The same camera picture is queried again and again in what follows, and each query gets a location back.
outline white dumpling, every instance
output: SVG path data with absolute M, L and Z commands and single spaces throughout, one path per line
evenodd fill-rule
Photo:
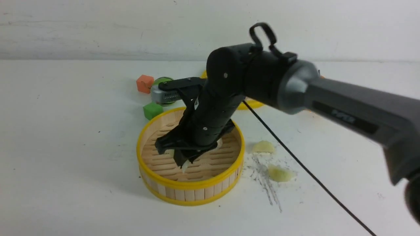
M 275 151 L 276 151 L 276 149 L 274 148 L 273 144 L 270 143 L 269 141 L 265 141 L 265 140 L 256 143 L 252 147 L 252 153 L 255 153 L 255 152 L 274 153 Z
M 290 170 L 282 169 L 273 164 L 268 164 L 268 175 L 276 182 L 288 182 L 294 177 L 294 173 Z

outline green foam cube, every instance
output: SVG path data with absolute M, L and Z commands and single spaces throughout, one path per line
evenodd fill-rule
M 155 116 L 163 112 L 163 107 L 159 104 L 151 102 L 143 107 L 144 117 L 148 120 L 153 119 Z

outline green ball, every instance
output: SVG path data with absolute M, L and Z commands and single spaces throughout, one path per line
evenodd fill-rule
M 160 84 L 160 83 L 163 83 L 163 82 L 172 81 L 172 80 L 173 80 L 173 79 L 172 79 L 171 77 L 160 77 L 160 78 L 156 79 L 156 80 L 153 82 L 153 85 L 157 85 L 157 84 Z M 163 103 L 163 104 L 161 104 L 161 105 L 162 105 L 162 106 L 164 106 L 164 107 L 166 107 L 166 106 L 171 105 L 172 103 L 174 103 L 174 102 Z
M 160 83 L 163 83 L 163 82 L 168 82 L 168 81 L 172 81 L 173 79 L 172 78 L 170 78 L 170 77 L 160 77 L 160 78 L 157 78 L 154 82 L 153 82 L 153 85 L 157 85 L 157 84 L 160 84 Z

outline bamboo steamer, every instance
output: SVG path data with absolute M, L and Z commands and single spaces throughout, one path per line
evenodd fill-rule
M 176 165 L 171 151 L 159 155 L 158 137 L 178 125 L 185 108 L 176 108 L 153 118 L 137 142 L 140 175 L 158 198 L 177 205 L 195 206 L 212 202 L 228 193 L 242 173 L 245 142 L 238 126 L 222 137 L 223 145 L 190 164 L 185 173 Z

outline orange foam cube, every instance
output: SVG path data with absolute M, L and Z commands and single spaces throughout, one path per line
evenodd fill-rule
M 137 90 L 142 93 L 150 93 L 150 88 L 153 85 L 154 78 L 147 75 L 140 76 L 136 83 L 137 83 Z

